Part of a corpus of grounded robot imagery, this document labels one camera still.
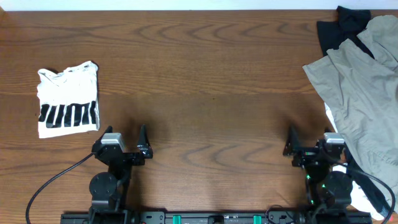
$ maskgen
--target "black cable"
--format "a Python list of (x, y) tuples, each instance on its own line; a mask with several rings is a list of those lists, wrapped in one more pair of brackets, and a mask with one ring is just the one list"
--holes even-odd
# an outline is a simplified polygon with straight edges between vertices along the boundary
[(394, 192), (391, 190), (391, 188), (390, 188), (386, 183), (384, 183), (382, 180), (378, 179), (377, 177), (374, 177), (374, 176), (372, 176), (372, 175), (370, 175), (370, 174), (367, 174), (367, 173), (365, 173), (365, 172), (363, 172), (363, 171), (361, 171), (361, 170), (357, 170), (357, 169), (348, 167), (347, 165), (342, 164), (342, 163), (340, 163), (340, 162), (334, 160), (333, 158), (331, 158), (331, 157), (330, 157), (328, 154), (326, 154), (326, 153), (325, 153), (325, 155), (326, 155), (325, 157), (326, 157), (330, 162), (334, 162), (335, 164), (341, 165), (341, 166), (343, 166), (343, 167), (345, 167), (345, 168), (347, 168), (347, 169), (349, 169), (349, 170), (351, 170), (351, 171), (353, 171), (353, 172), (355, 172), (355, 173), (357, 173), (357, 174), (361, 174), (361, 175), (363, 175), (363, 176), (369, 177), (370, 179), (373, 179), (373, 180), (377, 181), (379, 184), (381, 184), (383, 187), (385, 187), (385, 188), (388, 190), (388, 192), (391, 194), (391, 202), (392, 202), (392, 203), (391, 203), (391, 208), (390, 208), (390, 210), (388, 211), (387, 216), (383, 219), (383, 222), (381, 223), (381, 224), (386, 224), (386, 223), (390, 220), (390, 217), (391, 217), (392, 213), (394, 212), (394, 208), (395, 208), (395, 205), (396, 205), (396, 196), (394, 195)]
[(83, 162), (85, 162), (88, 158), (90, 158), (92, 155), (94, 155), (93, 153), (90, 153), (88, 156), (86, 156), (84, 159), (80, 160), (79, 162), (77, 162), (75, 165), (67, 168), (66, 170), (62, 171), (61, 173), (55, 175), (54, 177), (52, 177), (50, 180), (48, 180), (45, 184), (43, 184), (43, 186), (41, 186), (41, 188), (39, 188), (36, 193), (32, 196), (32, 198), (30, 199), (29, 203), (27, 204), (26, 207), (26, 212), (25, 212), (25, 218), (26, 218), (26, 223), (30, 224), (30, 219), (29, 219), (29, 210), (30, 210), (30, 206), (32, 206), (33, 201), (35, 200), (35, 198), (37, 197), (37, 195), (46, 187), (48, 186), (48, 184), (50, 184), (51, 182), (53, 182), (55, 179), (57, 179), (58, 177), (62, 176), (63, 174), (65, 174), (68, 171), (71, 171), (73, 168), (75, 168), (76, 166), (82, 164)]
[[(272, 207), (274, 207), (274, 206), (279, 206), (279, 207), (283, 208), (283, 206), (281, 206), (281, 205), (271, 205), (271, 206), (267, 209), (267, 211), (266, 211), (266, 218), (268, 219), (268, 221), (269, 221), (271, 224), (276, 224), (276, 223), (274, 223), (273, 221), (269, 220), (269, 218), (268, 218), (268, 211), (269, 211)], [(294, 218), (293, 218), (287, 211), (285, 211), (285, 213), (286, 213), (286, 215), (287, 215), (289, 218), (291, 218), (291, 219), (293, 220), (292, 223), (294, 223), (294, 222), (295, 222)]]

